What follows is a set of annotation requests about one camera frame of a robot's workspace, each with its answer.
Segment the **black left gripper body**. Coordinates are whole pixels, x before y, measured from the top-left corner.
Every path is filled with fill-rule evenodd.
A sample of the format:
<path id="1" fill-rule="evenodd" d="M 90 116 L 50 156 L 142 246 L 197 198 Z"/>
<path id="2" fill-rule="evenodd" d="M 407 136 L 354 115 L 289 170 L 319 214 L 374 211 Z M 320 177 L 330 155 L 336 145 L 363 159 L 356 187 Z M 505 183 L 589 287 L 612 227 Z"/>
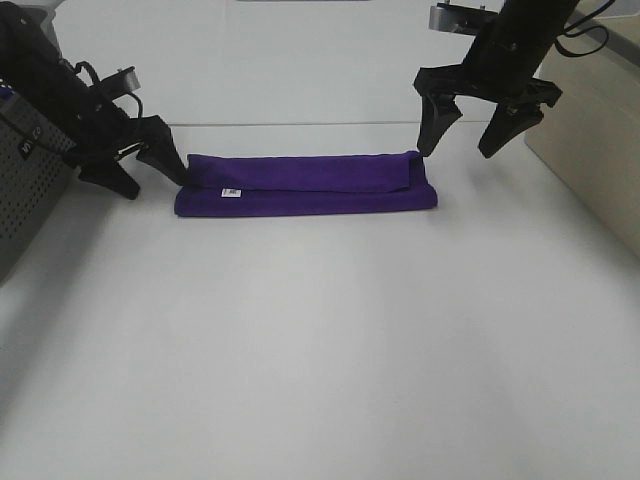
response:
<path id="1" fill-rule="evenodd" d="M 72 168 L 96 163 L 118 162 L 128 150 L 142 148 L 138 124 L 144 117 L 144 104 L 133 99 L 137 112 L 130 116 L 107 97 L 64 97 L 62 99 L 62 131 L 74 147 L 62 155 Z"/>

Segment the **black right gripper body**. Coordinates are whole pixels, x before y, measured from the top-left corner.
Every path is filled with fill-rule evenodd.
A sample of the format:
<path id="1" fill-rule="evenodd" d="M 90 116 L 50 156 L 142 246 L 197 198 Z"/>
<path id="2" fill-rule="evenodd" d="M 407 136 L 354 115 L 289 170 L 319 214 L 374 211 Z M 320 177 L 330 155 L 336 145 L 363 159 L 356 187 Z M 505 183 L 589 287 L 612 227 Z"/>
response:
<path id="1" fill-rule="evenodd" d="M 535 72 L 554 45 L 559 30 L 455 29 L 473 41 L 459 64 L 419 69 L 413 86 L 438 108 L 457 96 L 475 97 L 496 105 L 555 106 L 562 91 Z"/>

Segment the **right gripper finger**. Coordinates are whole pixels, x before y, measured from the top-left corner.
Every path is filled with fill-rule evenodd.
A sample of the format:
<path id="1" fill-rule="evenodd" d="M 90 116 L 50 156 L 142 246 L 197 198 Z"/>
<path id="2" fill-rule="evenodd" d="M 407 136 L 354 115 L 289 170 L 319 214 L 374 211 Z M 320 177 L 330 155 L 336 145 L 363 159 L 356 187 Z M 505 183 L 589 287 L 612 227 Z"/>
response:
<path id="1" fill-rule="evenodd" d="M 512 139 L 538 125 L 543 118 L 537 103 L 516 106 L 498 104 L 480 138 L 479 151 L 485 158 L 491 158 Z"/>
<path id="2" fill-rule="evenodd" d="M 422 97 L 422 113 L 417 149 L 425 157 L 430 156 L 447 130 L 462 113 L 451 95 L 425 95 Z"/>

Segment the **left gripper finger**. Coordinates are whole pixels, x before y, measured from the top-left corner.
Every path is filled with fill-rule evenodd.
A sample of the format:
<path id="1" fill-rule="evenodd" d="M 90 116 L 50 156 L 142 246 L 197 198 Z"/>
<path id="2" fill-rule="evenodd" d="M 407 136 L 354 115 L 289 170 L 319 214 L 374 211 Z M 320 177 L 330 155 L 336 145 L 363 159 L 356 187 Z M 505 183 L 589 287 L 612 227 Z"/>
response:
<path id="1" fill-rule="evenodd" d="M 136 159 L 156 169 L 173 183 L 185 186 L 188 172 L 176 149 L 170 127 L 160 117 L 144 117 L 138 124 L 142 148 Z"/>
<path id="2" fill-rule="evenodd" d="M 79 179 L 98 185 L 128 200 L 135 200 L 140 192 L 139 184 L 117 162 L 85 165 Z"/>

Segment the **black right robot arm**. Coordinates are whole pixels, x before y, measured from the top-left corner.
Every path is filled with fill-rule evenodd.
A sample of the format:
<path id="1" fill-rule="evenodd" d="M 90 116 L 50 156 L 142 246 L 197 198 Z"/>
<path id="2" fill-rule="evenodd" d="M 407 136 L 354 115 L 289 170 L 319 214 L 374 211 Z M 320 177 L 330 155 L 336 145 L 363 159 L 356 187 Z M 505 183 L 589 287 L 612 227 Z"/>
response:
<path id="1" fill-rule="evenodd" d="M 506 1 L 498 12 L 448 1 L 432 6 L 431 29 L 471 35 L 474 41 L 460 64 L 418 71 L 414 88 L 422 99 L 417 140 L 422 155 L 431 155 L 462 117 L 458 96 L 496 105 L 478 145 L 486 158 L 538 125 L 544 118 L 541 106 L 553 107 L 562 91 L 534 74 L 576 6 L 575 1 Z"/>

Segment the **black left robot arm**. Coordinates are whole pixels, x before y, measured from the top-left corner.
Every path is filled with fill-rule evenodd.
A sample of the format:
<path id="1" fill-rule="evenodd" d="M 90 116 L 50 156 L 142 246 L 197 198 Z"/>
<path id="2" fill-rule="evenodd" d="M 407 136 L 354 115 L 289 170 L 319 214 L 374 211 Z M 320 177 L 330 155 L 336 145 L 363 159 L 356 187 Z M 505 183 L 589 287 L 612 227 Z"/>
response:
<path id="1" fill-rule="evenodd" d="M 81 181 L 134 200 L 140 186 L 120 162 L 135 155 L 173 183 L 187 183 L 168 124 L 145 115 L 142 104 L 130 116 L 115 103 L 137 97 L 134 68 L 100 78 L 87 61 L 71 64 L 26 9 L 11 1 L 1 4 L 1 78 L 72 141 L 56 154 Z"/>

